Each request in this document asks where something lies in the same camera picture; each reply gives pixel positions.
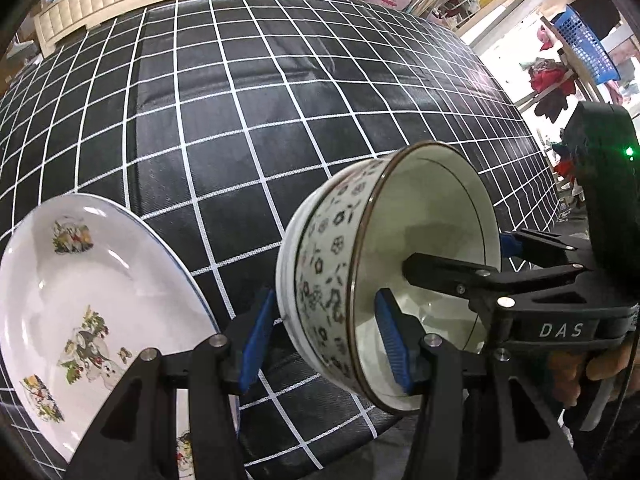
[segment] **cartoon illustration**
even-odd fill
[[[104,386],[113,390],[124,370],[110,359],[109,348],[104,341],[108,334],[109,328],[105,325],[104,319],[97,312],[93,312],[90,305],[87,306],[82,325],[73,330],[58,360],[58,366],[66,368],[66,381],[69,384],[75,383],[83,376],[89,382],[101,377]],[[126,364],[126,358],[131,357],[131,352],[123,347],[118,355]]]
[[[124,346],[118,350],[118,355],[124,364],[127,364],[127,359],[131,358],[131,352],[124,348]]]
[[[185,431],[177,440],[178,473],[180,478],[193,476],[193,454],[191,452],[191,433]]]
[[[27,390],[29,401],[42,420],[46,422],[65,420],[49,389],[37,375],[25,377],[22,380],[22,386]]]
[[[53,247],[57,254],[84,253],[94,246],[89,228],[82,219],[65,216],[53,225]]]

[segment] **red cloth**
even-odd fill
[[[554,171],[558,175],[570,179],[571,182],[574,181],[574,164],[571,160],[561,160],[554,167]]]
[[[531,77],[531,88],[539,94],[551,85],[561,82],[564,74],[566,74],[566,69],[562,68],[539,70]],[[559,88],[565,96],[575,94],[575,83],[573,79],[568,79],[562,83]]]

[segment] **black grid mat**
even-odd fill
[[[0,251],[41,201],[106,196],[171,245],[222,328],[273,281],[296,207],[356,160],[441,140],[479,171],[503,230],[544,230],[558,209],[526,124],[479,59],[444,28],[351,0],[139,9],[27,72],[0,118]],[[313,373],[281,324],[263,370],[241,412],[256,480],[299,478],[395,421]],[[61,478],[64,460],[0,371],[17,438]]]

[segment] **painted plate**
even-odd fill
[[[2,356],[20,402],[66,459],[140,353],[193,349],[218,326],[184,264],[137,216],[87,194],[34,209],[0,264]],[[193,475],[178,391],[181,477]],[[239,403],[230,397],[236,428]]]

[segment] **screw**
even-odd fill
[[[498,359],[498,361],[500,361],[501,363],[505,363],[509,359],[511,359],[511,354],[508,350],[504,348],[498,348],[494,351],[494,357]]]
[[[424,343],[431,348],[437,348],[442,344],[442,338],[438,334],[427,334],[424,336]]]
[[[224,334],[215,334],[209,338],[209,344],[213,346],[213,348],[222,348],[229,339],[226,338]]]
[[[143,361],[153,361],[156,357],[158,357],[158,350],[155,348],[145,348],[140,352],[140,359]]]
[[[503,308],[511,308],[513,305],[516,304],[516,301],[513,298],[510,298],[509,296],[503,296],[502,298],[498,298],[497,303]]]

